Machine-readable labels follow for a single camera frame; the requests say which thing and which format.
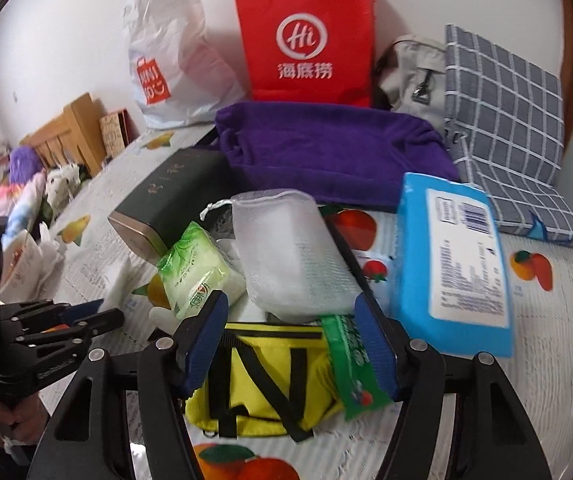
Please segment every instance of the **metal rivet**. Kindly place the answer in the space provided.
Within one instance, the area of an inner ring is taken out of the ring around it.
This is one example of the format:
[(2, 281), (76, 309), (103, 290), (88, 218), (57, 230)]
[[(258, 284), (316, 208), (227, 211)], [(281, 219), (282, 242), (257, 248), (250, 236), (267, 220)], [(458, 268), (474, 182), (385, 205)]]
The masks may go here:
[(170, 337), (161, 337), (155, 342), (155, 347), (158, 350), (166, 350), (173, 346), (173, 339)]
[(411, 339), (409, 346), (411, 346), (411, 348), (416, 352), (423, 352), (429, 348), (429, 345), (427, 345), (427, 342), (424, 339)]
[(89, 352), (89, 361), (99, 361), (104, 357), (104, 351), (102, 348), (96, 348)]
[(495, 358), (489, 354), (489, 352), (480, 352), (478, 354), (478, 361), (483, 365), (492, 365), (495, 362)]

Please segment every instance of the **red paper bag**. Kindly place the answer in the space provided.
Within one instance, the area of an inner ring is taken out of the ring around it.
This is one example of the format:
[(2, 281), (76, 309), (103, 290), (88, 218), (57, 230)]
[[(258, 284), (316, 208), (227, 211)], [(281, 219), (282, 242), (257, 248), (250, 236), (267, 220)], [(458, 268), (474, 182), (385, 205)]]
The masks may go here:
[(374, 0), (235, 0), (253, 98), (368, 107)]
[(147, 61), (144, 57), (138, 59), (137, 75), (140, 78), (140, 84), (146, 96), (146, 104), (160, 103), (170, 97), (169, 85), (167, 85), (166, 79), (160, 72), (160, 67), (158, 67), (156, 60), (151, 59)]

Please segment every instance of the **purple bag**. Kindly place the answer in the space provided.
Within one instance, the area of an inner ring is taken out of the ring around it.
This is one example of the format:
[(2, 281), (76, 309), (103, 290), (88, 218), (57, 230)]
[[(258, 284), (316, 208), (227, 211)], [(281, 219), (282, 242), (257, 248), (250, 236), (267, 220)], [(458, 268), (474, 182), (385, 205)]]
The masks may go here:
[(407, 114), (345, 105), (242, 102), (218, 111), (217, 149), (248, 189), (396, 209), (403, 175), (458, 181), (439, 134)]

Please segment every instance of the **hand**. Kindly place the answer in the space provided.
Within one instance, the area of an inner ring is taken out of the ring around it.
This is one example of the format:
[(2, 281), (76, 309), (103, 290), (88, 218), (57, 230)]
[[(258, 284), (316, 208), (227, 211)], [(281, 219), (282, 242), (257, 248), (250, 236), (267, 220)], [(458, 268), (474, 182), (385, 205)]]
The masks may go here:
[[(13, 410), (0, 402), (0, 424), (16, 427), (12, 430), (12, 437), (24, 444), (36, 444), (46, 427), (48, 413), (38, 394), (22, 400)], [(4, 446), (0, 433), (0, 447)]]

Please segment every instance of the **wooden bed frame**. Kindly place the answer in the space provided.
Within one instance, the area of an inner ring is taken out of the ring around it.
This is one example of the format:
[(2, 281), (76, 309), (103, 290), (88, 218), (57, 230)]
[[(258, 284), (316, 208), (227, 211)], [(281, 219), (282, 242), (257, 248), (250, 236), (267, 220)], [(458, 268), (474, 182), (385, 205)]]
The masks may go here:
[(46, 168), (84, 164), (91, 176), (102, 171), (106, 149), (100, 131), (100, 109), (90, 95), (84, 94), (67, 104), (61, 115), (20, 144), (33, 147)]

